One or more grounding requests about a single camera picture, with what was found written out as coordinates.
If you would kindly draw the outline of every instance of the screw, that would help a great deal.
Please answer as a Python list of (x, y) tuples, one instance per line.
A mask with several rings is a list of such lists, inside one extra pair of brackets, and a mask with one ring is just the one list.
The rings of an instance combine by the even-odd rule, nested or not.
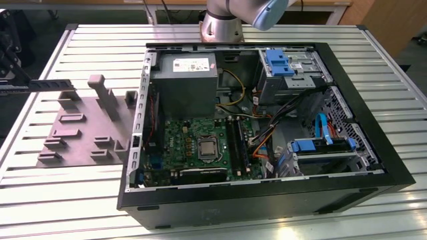
[(246, 106), (243, 106), (243, 107), (242, 107), (242, 111), (243, 111), (245, 113), (249, 113), (249, 112), (250, 112), (250, 109), (249, 109)]

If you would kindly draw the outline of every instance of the chip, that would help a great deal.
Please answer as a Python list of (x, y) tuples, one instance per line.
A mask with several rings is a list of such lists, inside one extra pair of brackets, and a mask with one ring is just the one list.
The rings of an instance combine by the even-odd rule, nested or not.
[(207, 155), (215, 155), (215, 142), (214, 141), (205, 141), (201, 142), (201, 155), (207, 156)]

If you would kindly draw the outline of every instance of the blue plastic latch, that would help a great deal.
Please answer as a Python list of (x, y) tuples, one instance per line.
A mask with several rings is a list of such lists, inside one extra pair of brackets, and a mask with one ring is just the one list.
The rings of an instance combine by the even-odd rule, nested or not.
[(350, 144), (351, 150), (357, 149), (357, 141), (350, 137), (347, 138), (347, 142)]
[(315, 143), (313, 140), (297, 141), (301, 151), (317, 151)]
[(298, 153), (301, 151), (301, 147), (299, 147), (299, 144), (294, 141), (291, 142), (291, 147), (293, 147), (293, 151), (295, 153)]
[(266, 50), (266, 62), (271, 68), (274, 77), (294, 76), (295, 71), (290, 67), (290, 59), (281, 49)]
[(318, 115), (315, 116), (315, 137), (317, 138), (322, 137), (319, 124), (322, 124), (322, 133), (323, 133), (323, 137), (326, 139), (326, 143), (333, 144), (334, 142), (333, 142), (333, 138), (330, 135), (329, 119), (327, 119), (327, 115), (322, 112), (318, 113)]

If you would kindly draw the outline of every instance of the floor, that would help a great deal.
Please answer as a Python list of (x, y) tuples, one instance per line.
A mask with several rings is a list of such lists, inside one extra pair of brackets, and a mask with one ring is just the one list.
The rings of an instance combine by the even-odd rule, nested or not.
[[(64, 32), (68, 23), (78, 24), (147, 24), (144, 11), (139, 10), (112, 10), (106, 14), (104, 11), (96, 10), (62, 10), (58, 12), (58, 20), (52, 20), (47, 11), (26, 11), (28, 21), (36, 33), (35, 40), (30, 43), (36, 60), (34, 64), (24, 68), (32, 78), (39, 78), (51, 54)], [(173, 11), (173, 24), (197, 24), (199, 22), (199, 11)], [(169, 20), (163, 11), (158, 12), (161, 24), (167, 24)], [(401, 65), (411, 65), (407, 75), (427, 93), (427, 45), (418, 45), (411, 41), (407, 48), (397, 58)], [(0, 96), (0, 146), (8, 135), (20, 109), (26, 103), (28, 95), (16, 94), (7, 97)]]

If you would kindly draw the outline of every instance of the aluminum table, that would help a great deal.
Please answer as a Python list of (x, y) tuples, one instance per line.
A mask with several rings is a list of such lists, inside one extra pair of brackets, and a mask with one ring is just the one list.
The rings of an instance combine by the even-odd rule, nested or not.
[[(36, 168), (60, 105), (59, 92), (32, 93), (0, 150), (0, 238), (426, 239), (427, 99), (370, 31), (355, 26), (245, 26), (247, 42), (327, 42), (417, 184), (343, 213), (146, 230), (116, 210), (120, 165)], [(198, 42), (198, 25), (80, 25), (67, 30), (42, 79), (71, 79), (80, 96), (103, 74), (116, 96), (140, 83), (146, 43)]]

